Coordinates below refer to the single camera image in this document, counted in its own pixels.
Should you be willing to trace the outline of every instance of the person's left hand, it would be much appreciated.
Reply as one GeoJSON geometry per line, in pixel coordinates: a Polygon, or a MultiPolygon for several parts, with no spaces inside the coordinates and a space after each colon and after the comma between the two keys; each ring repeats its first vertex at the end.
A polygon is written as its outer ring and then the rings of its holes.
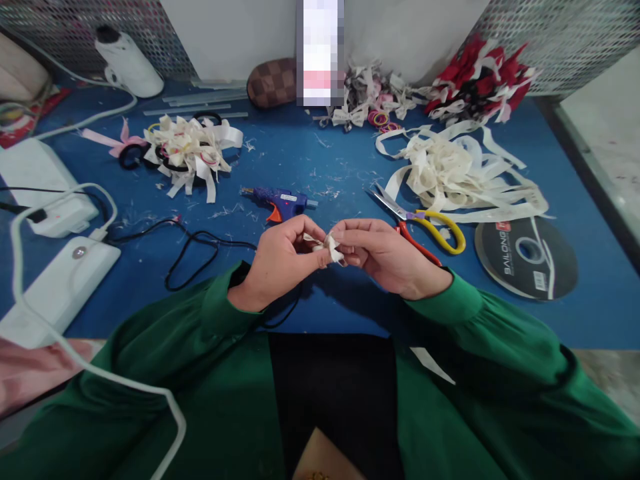
{"type": "Polygon", "coordinates": [[[227,294],[234,307],[263,310],[314,271],[327,268],[331,263],[329,250],[312,252],[302,238],[304,233],[320,241],[326,236],[306,215],[298,215],[262,234],[247,278],[227,294]]]}

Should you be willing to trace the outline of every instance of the perforated metal mesh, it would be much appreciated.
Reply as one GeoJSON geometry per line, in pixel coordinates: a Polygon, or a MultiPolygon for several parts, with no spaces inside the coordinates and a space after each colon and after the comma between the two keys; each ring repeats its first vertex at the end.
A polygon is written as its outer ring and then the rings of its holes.
{"type": "Polygon", "coordinates": [[[474,33],[508,55],[528,42],[520,60],[544,70],[530,92],[566,95],[640,44],[640,1],[491,0],[474,33]]]}
{"type": "MultiPolygon", "coordinates": [[[[164,76],[195,76],[159,0],[0,0],[0,17],[78,73],[103,70],[93,39],[108,23],[164,76]]],[[[529,42],[521,60],[544,69],[531,92],[568,94],[640,44],[640,1],[491,0],[474,32],[497,38],[508,54],[529,42]]]]}
{"type": "Polygon", "coordinates": [[[159,0],[4,0],[2,23],[26,36],[70,70],[102,72],[93,42],[109,24],[128,33],[165,77],[187,79],[195,70],[159,0]]]}

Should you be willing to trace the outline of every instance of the blue glue gun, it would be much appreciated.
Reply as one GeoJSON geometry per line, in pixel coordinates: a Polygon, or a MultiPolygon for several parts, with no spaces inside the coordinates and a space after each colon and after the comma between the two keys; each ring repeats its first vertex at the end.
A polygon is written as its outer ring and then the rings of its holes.
{"type": "Polygon", "coordinates": [[[300,215],[307,207],[317,207],[318,202],[309,200],[302,193],[291,193],[291,190],[269,189],[269,188],[252,188],[242,189],[243,193],[251,194],[256,200],[262,203],[270,203],[273,205],[273,212],[267,221],[283,222],[292,218],[294,215],[300,215]]]}

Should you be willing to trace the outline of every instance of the brown checkered bag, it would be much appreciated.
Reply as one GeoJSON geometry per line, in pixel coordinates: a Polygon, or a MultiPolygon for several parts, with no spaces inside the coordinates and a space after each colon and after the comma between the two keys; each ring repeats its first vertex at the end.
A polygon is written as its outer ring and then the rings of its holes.
{"type": "Polygon", "coordinates": [[[295,70],[294,58],[261,63],[253,69],[247,82],[249,100],[260,109],[294,101],[295,70]]]}

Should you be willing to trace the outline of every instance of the table surface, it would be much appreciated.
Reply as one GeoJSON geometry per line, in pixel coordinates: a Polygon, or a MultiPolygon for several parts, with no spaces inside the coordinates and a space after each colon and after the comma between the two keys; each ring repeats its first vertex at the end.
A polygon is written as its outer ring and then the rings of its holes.
{"type": "MultiPolygon", "coordinates": [[[[163,95],[202,92],[184,83],[170,82],[163,95]]],[[[128,102],[121,91],[96,87],[76,90],[64,100],[39,131],[78,121],[106,108],[128,102]]],[[[141,100],[127,114],[133,135],[157,121],[144,117],[142,110],[165,106],[160,98],[141,100]]],[[[113,233],[138,232],[156,220],[182,215],[187,228],[208,230],[220,237],[257,244],[267,225],[269,210],[240,195],[241,187],[280,187],[300,191],[318,200],[316,210],[307,213],[324,230],[350,217],[394,219],[374,202],[366,190],[378,180],[383,185],[390,174],[406,160],[392,160],[375,150],[373,128],[353,128],[345,134],[340,127],[320,129],[304,109],[286,105],[271,111],[257,111],[248,101],[233,102],[233,111],[248,111],[246,120],[231,124],[244,132],[255,149],[242,148],[238,163],[228,175],[221,175],[217,201],[206,203],[205,188],[184,190],[174,199],[166,192],[169,180],[157,171],[141,167],[124,171],[108,155],[108,147],[68,133],[46,140],[79,183],[96,182],[115,198],[120,210],[113,233]],[[215,216],[226,208],[233,213],[215,216]]],[[[418,109],[403,122],[416,127],[431,121],[418,109]]],[[[98,121],[92,128],[118,138],[122,118],[98,121]]],[[[506,125],[491,125],[493,137],[503,148],[519,157],[528,168],[524,174],[536,182],[551,206],[554,226],[575,249],[579,263],[579,282],[568,296],[542,303],[518,297],[494,282],[481,266],[473,246],[474,225],[462,225],[469,246],[452,257],[438,247],[424,229],[413,228],[416,240],[438,255],[470,283],[494,293],[538,317],[570,347],[602,349],[640,348],[640,322],[635,302],[640,295],[640,279],[628,262],[604,218],[580,182],[568,158],[532,99],[526,99],[506,125]]],[[[480,140],[478,132],[472,134],[480,140]]],[[[388,151],[403,144],[389,142],[388,151]]],[[[8,194],[2,192],[2,199],[8,194]]],[[[401,191],[399,203],[407,209],[419,206],[408,189],[401,191]]],[[[0,314],[13,304],[11,298],[11,244],[9,222],[12,216],[0,211],[0,314]]],[[[101,224],[100,218],[92,227],[101,224]]],[[[28,285],[69,239],[49,239],[32,234],[25,226],[25,284],[28,285]]],[[[126,318],[145,305],[170,293],[163,281],[178,256],[185,236],[176,227],[165,226],[122,247],[122,256],[88,300],[66,331],[68,337],[105,338],[126,318]]],[[[207,258],[209,248],[194,245],[175,272],[174,282],[188,278],[207,258]]],[[[251,261],[253,252],[240,247],[221,247],[218,258],[202,272],[204,280],[230,268],[240,259],[251,261]]],[[[282,299],[268,313],[277,321],[288,310],[293,296],[282,299]]],[[[369,333],[386,336],[396,312],[396,297],[384,294],[356,268],[337,265],[314,273],[306,282],[295,312],[280,326],[282,332],[369,333]]]]}

